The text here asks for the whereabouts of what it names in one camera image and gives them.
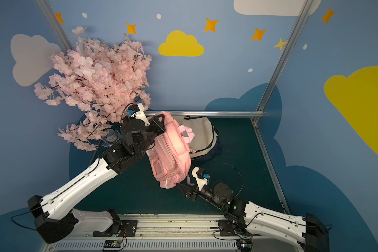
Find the pink backpack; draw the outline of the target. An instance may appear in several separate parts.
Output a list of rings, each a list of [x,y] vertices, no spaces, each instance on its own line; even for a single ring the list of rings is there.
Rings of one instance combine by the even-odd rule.
[[[166,131],[156,137],[155,146],[147,155],[160,187],[171,189],[188,175],[192,163],[189,144],[195,134],[191,128],[178,124],[168,112],[161,112],[159,119],[164,119]]]

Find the beige and navy backpack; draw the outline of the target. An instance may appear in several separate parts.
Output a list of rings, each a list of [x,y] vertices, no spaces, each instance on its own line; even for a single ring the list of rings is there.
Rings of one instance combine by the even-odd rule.
[[[209,153],[212,153],[212,149],[216,147],[218,142],[218,134],[211,121],[207,117],[190,117],[188,115],[173,115],[173,118],[179,125],[191,128],[195,134],[193,140],[189,143],[191,159],[210,159],[213,154],[209,155]]]

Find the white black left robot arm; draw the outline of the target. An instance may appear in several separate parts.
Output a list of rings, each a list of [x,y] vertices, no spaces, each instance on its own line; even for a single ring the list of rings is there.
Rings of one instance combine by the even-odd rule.
[[[69,235],[78,223],[73,208],[143,158],[156,137],[165,133],[165,123],[162,113],[151,118],[125,117],[120,126],[121,139],[104,150],[91,166],[53,193],[28,199],[35,229],[43,240],[52,244]]]

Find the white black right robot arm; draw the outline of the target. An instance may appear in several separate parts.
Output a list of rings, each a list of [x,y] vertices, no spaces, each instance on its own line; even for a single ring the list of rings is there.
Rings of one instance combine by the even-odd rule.
[[[223,211],[225,220],[219,222],[221,236],[233,236],[238,240],[250,240],[267,236],[294,246],[300,252],[328,252],[329,226],[315,215],[295,216],[261,207],[251,201],[233,196],[233,191],[224,183],[212,188],[188,186],[177,187],[188,200],[202,198]]]

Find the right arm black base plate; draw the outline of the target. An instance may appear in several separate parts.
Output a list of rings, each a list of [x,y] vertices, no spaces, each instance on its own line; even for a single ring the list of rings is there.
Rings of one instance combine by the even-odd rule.
[[[232,221],[227,219],[220,219],[218,220],[218,228],[220,236],[238,236],[238,237],[252,237],[252,236],[260,236],[260,235],[252,235],[251,233],[247,232],[244,228],[238,227]]]

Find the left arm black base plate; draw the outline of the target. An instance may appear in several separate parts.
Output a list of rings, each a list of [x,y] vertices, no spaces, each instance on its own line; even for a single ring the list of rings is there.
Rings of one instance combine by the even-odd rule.
[[[138,221],[135,219],[117,220],[112,228],[112,236],[135,237]]]

